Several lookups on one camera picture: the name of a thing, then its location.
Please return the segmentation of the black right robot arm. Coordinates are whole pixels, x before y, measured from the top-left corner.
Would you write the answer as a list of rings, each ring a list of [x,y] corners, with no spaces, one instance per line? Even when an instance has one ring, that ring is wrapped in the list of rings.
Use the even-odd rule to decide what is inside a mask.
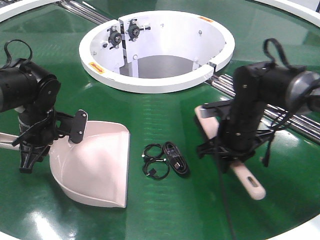
[[[202,117],[220,121],[217,135],[197,146],[197,155],[214,155],[222,172],[235,160],[251,158],[264,143],[271,144],[293,115],[320,110],[320,75],[305,66],[241,66],[234,71],[233,89],[233,99],[200,107]]]

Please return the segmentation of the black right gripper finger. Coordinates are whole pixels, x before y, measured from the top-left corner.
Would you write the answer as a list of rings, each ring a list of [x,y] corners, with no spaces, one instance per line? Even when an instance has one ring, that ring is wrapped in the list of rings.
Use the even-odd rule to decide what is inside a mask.
[[[206,155],[222,157],[225,155],[225,152],[223,151],[222,146],[219,142],[207,141],[196,147],[196,154],[200,159],[202,159]]]
[[[220,117],[225,118],[231,109],[231,104],[233,100],[222,100],[210,103],[204,103],[201,106],[201,117],[210,118],[210,117]]]

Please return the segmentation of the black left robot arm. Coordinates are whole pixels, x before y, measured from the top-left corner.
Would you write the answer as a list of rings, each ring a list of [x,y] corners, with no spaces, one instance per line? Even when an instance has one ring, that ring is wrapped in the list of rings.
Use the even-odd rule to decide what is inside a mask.
[[[65,136],[74,144],[83,140],[88,114],[81,109],[75,115],[56,111],[60,88],[54,74],[24,58],[0,71],[0,110],[18,113],[20,134],[11,145],[19,148],[21,173],[32,173],[54,141]]]

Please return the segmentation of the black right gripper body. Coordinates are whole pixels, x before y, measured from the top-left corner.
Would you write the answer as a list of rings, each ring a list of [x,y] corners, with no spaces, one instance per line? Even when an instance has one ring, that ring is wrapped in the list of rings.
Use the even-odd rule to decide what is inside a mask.
[[[218,165],[221,172],[225,173],[230,168],[233,160],[240,160],[242,163],[251,158],[255,154],[255,149],[265,142],[272,142],[275,132],[272,130],[258,130],[257,124],[250,121],[249,124],[243,124],[240,129],[239,126],[230,125],[229,115],[222,117],[218,121],[219,127],[217,136],[207,141],[216,141],[221,144],[222,150],[225,152],[224,156],[213,155],[218,160]],[[253,127],[251,131],[243,131],[244,127]]]

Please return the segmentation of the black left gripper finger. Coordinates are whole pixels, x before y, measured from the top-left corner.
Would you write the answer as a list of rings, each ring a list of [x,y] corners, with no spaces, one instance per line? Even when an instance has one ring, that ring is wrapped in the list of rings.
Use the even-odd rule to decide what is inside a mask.
[[[20,173],[31,174],[35,163],[42,162],[47,155],[47,148],[45,146],[20,146]]]
[[[68,136],[70,142],[79,144],[84,138],[87,120],[88,114],[82,109],[79,109],[74,116],[57,112],[56,122],[59,122],[59,126],[57,126],[58,136],[60,138]]]

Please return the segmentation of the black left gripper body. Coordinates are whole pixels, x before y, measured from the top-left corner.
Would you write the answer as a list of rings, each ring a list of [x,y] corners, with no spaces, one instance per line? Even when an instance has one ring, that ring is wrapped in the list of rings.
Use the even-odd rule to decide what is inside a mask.
[[[11,143],[14,147],[46,147],[71,132],[73,116],[56,111],[54,106],[19,106],[15,110],[18,112],[20,135]]]

